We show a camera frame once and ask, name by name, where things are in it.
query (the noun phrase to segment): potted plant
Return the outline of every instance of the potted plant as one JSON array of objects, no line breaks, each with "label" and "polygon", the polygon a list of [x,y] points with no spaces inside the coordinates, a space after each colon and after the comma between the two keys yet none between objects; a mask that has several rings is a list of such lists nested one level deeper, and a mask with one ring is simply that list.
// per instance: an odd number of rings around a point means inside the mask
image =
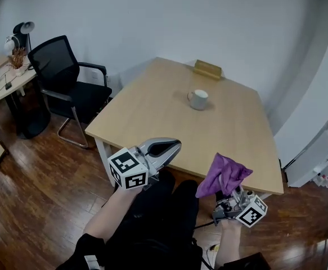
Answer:
[{"label": "potted plant", "polygon": [[8,57],[10,66],[13,68],[15,75],[17,77],[22,76],[25,72],[24,68],[24,58],[25,58],[25,49],[24,48],[15,48],[12,51],[12,56]]}]

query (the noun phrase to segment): black sleeve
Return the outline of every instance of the black sleeve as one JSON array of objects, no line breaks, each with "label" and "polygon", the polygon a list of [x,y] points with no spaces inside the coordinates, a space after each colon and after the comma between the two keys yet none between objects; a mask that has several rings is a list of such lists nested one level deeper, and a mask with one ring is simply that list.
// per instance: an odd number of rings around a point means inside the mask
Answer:
[{"label": "black sleeve", "polygon": [[224,264],[219,270],[270,270],[269,264],[266,262],[261,253],[256,253],[249,257],[242,258],[237,261]]},{"label": "black sleeve", "polygon": [[100,266],[104,266],[105,243],[103,239],[95,238],[89,234],[81,236],[76,244],[74,254],[56,270],[85,270],[89,269],[85,256],[95,255]]}]

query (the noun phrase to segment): purple cloth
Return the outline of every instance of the purple cloth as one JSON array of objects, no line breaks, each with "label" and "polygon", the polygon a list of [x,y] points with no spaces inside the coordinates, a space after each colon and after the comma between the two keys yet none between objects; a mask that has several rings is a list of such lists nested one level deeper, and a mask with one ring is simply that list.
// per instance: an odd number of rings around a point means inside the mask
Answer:
[{"label": "purple cloth", "polygon": [[230,195],[252,172],[242,164],[216,153],[205,180],[197,188],[196,197],[206,197],[220,190],[224,195]]}]

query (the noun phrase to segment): black pants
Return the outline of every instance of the black pants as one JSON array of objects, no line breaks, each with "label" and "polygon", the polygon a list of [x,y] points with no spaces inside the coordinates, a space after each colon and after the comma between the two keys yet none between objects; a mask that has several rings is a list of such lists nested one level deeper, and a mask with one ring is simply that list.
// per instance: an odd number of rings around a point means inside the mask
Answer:
[{"label": "black pants", "polygon": [[181,251],[191,245],[199,211],[199,199],[195,197],[197,183],[184,181],[172,193],[173,175],[163,171],[159,180],[136,197],[108,245],[143,239],[155,239]]}]

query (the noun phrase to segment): white mug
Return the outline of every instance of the white mug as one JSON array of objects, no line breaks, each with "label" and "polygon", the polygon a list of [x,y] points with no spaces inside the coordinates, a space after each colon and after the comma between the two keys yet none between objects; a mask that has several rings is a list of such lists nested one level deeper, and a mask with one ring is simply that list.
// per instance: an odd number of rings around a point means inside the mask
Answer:
[{"label": "white mug", "polygon": [[190,106],[195,110],[204,110],[209,95],[204,90],[200,89],[191,92],[191,94],[191,98],[189,98],[190,93],[187,95],[187,99],[190,101]]}]

